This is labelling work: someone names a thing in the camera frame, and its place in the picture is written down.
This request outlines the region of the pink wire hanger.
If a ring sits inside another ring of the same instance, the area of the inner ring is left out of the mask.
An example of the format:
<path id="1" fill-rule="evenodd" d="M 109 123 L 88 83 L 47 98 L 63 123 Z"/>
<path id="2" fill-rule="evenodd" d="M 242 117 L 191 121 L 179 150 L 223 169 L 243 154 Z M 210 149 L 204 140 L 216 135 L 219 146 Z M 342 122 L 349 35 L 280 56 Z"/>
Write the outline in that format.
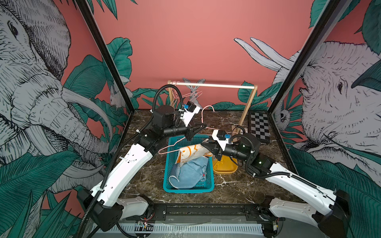
<path id="1" fill-rule="evenodd" d="M 176 101 L 180 105 L 182 105 L 183 104 L 183 97 L 182 97 L 182 94 L 181 94 L 180 90 L 177 87 L 178 82 L 177 81 L 173 81 L 172 84 L 175 86 L 174 93 L 173 93 L 174 94 L 173 101 Z"/>

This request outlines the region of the cream orange towel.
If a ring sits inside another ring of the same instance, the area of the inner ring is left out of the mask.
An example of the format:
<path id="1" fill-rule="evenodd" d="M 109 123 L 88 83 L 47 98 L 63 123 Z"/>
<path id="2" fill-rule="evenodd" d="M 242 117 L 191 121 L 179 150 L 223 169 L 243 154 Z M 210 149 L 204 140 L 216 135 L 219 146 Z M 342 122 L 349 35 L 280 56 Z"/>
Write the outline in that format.
<path id="1" fill-rule="evenodd" d="M 185 146 L 179 149 L 176 164 L 184 164 L 199 157 L 212 157 L 213 154 L 201 144 Z"/>

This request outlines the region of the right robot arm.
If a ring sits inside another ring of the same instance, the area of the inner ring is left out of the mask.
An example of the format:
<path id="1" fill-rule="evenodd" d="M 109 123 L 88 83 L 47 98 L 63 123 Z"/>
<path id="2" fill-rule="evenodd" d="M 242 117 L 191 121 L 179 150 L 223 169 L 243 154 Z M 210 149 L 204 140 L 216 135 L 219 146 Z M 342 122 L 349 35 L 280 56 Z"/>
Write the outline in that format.
<path id="1" fill-rule="evenodd" d="M 201 145 L 215 158 L 227 156 L 242 161 L 245 171 L 255 179 L 264 179 L 291 192 L 303 203 L 281 201 L 269 196 L 258 209 L 270 218 L 290 218 L 317 227 L 330 238 L 345 238 L 350 231 L 349 194 L 319 186 L 260 153 L 261 142 L 244 133 L 229 135 L 214 130 Z"/>

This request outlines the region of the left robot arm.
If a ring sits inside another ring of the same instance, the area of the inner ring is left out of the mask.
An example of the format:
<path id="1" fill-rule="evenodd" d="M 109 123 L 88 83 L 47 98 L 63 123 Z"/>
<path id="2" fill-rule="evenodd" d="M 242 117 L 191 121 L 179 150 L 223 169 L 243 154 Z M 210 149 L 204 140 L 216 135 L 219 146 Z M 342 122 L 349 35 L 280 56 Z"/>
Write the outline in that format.
<path id="1" fill-rule="evenodd" d="M 170 105 L 156 106 L 161 92 L 167 88 L 173 88 L 177 92 L 180 100 L 179 109 Z M 78 192 L 77 197 L 85 213 L 75 234 L 76 238 L 83 237 L 90 219 L 96 223 L 96 230 L 101 229 L 106 232 L 124 218 L 147 213 L 149 199 L 142 197 L 120 199 L 122 191 L 143 165 L 164 146 L 167 138 L 182 135 L 191 140 L 206 127 L 205 124 L 192 122 L 193 116 L 199 113 L 201 106 L 193 101 L 184 103 L 180 90 L 172 84 L 164 85 L 157 90 L 151 110 L 150 120 L 128 139 L 132 145 L 121 161 L 116 162 L 117 156 L 127 143 L 118 147 L 103 180 L 90 190 L 83 189 Z"/>

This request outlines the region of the dark blue towel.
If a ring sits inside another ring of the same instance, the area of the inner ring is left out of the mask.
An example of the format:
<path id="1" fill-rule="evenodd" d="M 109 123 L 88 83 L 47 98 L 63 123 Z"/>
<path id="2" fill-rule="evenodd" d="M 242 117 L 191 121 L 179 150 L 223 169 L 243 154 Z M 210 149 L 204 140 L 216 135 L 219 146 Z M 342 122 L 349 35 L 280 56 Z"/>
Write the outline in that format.
<path id="1" fill-rule="evenodd" d="M 170 172 L 168 182 L 175 189 L 191 189 L 199 182 L 206 181 L 209 158 L 199 157 L 182 166 L 175 164 Z"/>

